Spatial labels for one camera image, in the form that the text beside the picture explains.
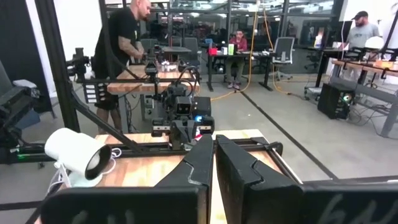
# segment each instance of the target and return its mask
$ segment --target white lamp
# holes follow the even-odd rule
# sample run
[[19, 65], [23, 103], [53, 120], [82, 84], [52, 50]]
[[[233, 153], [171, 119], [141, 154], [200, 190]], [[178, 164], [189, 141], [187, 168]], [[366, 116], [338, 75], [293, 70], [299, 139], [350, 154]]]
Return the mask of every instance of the white lamp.
[[383, 46], [384, 46], [384, 40], [381, 37], [371, 37], [365, 43], [365, 47], [369, 49], [379, 50], [382, 49]]
[[45, 143], [46, 155], [56, 160], [67, 187], [94, 187], [111, 158], [111, 148], [94, 138], [68, 128], [55, 131]]

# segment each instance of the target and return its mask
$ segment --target black desk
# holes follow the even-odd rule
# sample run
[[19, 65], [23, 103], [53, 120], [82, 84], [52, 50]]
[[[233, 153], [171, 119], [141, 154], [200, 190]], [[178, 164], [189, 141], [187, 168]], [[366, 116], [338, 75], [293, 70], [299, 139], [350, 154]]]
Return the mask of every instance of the black desk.
[[[213, 58], [214, 57], [225, 57], [225, 58], [231, 58], [231, 57], [241, 57], [241, 58], [248, 58], [250, 57], [250, 54], [235, 54], [235, 55], [223, 55], [223, 54], [219, 54], [217, 53], [216, 55], [210, 55], [209, 53], [207, 53], [208, 56], [208, 60], [207, 60], [207, 70], [208, 70], [208, 75], [209, 75], [209, 79], [207, 82], [207, 86], [209, 88], [210, 91], [214, 91], [212, 85], [211, 85], [211, 80], [212, 80], [212, 76], [213, 76], [213, 66], [212, 66], [212, 62], [213, 62]], [[270, 53], [270, 55], [264, 55], [261, 52], [253, 52], [253, 57], [255, 58], [266, 58], [267, 59], [267, 69], [266, 69], [266, 74], [264, 75], [264, 82], [259, 82], [260, 85], [262, 85], [264, 88], [266, 88], [269, 91], [272, 91], [272, 89], [267, 85], [268, 83], [268, 76], [269, 76], [269, 65], [271, 63], [271, 58], [274, 56], [273, 53]]]
[[326, 69], [328, 68], [329, 58], [341, 58], [342, 53], [343, 51], [345, 52], [345, 50], [328, 49], [328, 48], [320, 49], [316, 47], [306, 47], [305, 49], [313, 51], [322, 51], [321, 61], [318, 69], [317, 82], [315, 83], [315, 87], [318, 88], [321, 84], [322, 75], [326, 72]]

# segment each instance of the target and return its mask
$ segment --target wooden tabletop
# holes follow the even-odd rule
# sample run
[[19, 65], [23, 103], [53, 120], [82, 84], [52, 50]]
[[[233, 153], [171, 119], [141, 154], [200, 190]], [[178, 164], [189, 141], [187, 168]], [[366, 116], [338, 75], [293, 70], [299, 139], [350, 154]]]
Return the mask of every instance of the wooden tabletop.
[[[340, 60], [334, 60], [334, 61], [332, 61], [332, 63], [335, 64], [335, 65], [344, 66], [344, 64], [346, 62], [340, 61]], [[349, 62], [349, 63], [346, 64], [346, 67], [355, 68], [355, 69], [361, 69], [361, 70], [364, 70], [364, 71], [367, 71], [367, 72], [375, 72], [375, 73], [382, 73], [383, 70], [384, 70], [384, 68], [382, 68], [382, 67], [377, 67], [377, 66], [373, 65], [372, 62], [369, 62], [369, 63]], [[386, 70], [386, 75], [398, 77], [398, 72]]]
[[[132, 73], [136, 74], [138, 77], [144, 77], [145, 72], [144, 72], [145, 65], [130, 65], [129, 69]], [[178, 78], [180, 76], [180, 72], [159, 72], [157, 76], [162, 79], [162, 78]], [[182, 75], [182, 79], [184, 78], [190, 78], [189, 72], [185, 72]], [[130, 75], [127, 71], [123, 71], [118, 77], [118, 80], [123, 80], [123, 79], [134, 79], [132, 75]], [[187, 87], [188, 90], [191, 90], [191, 86], [183, 82]], [[165, 90], [169, 82], [160, 82], [158, 84], [159, 91]], [[199, 83], [197, 83], [197, 86], [195, 88], [195, 91], [199, 91]], [[118, 94], [118, 93], [125, 93], [125, 92], [155, 92], [155, 86], [154, 84], [151, 83], [111, 83], [108, 85], [108, 91], [112, 94]]]
[[[230, 139], [263, 137], [261, 132], [257, 129], [215, 131], [213, 138], [215, 138], [217, 134], [223, 134]], [[126, 136], [138, 143], [168, 141], [167, 136], [152, 138], [149, 133], [126, 134]], [[109, 135], [99, 135], [96, 139], [110, 145], [120, 143], [117, 139]], [[274, 170], [280, 172], [268, 153], [259, 151], [251, 152], [251, 154]], [[183, 156], [163, 156], [117, 159], [115, 169], [112, 173], [105, 175], [97, 187], [153, 187], [169, 174], [178, 165], [182, 158]], [[216, 160], [214, 160], [213, 187], [211, 192], [211, 224], [226, 223], [215, 161]], [[40, 224], [40, 219], [38, 219], [35, 224]]]

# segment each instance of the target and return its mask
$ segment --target camera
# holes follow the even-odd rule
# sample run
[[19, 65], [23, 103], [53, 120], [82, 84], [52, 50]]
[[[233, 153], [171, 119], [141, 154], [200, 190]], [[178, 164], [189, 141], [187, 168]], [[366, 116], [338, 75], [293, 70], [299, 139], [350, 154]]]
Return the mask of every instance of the camera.
[[86, 66], [90, 66], [90, 58], [84, 55], [83, 48], [76, 48], [75, 50], [76, 53], [73, 54], [72, 60], [66, 62], [67, 67], [71, 67], [68, 68], [68, 74], [70, 77], [77, 75], [78, 80], [84, 80], [87, 72]]

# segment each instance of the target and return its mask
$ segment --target blue light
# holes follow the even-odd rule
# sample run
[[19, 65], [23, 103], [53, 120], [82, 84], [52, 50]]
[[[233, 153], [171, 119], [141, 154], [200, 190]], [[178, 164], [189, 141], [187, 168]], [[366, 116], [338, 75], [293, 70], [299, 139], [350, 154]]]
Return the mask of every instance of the blue light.
[[201, 122], [201, 119], [202, 119], [202, 116], [196, 116], [196, 117], [195, 117], [195, 121], [196, 121], [196, 122]]

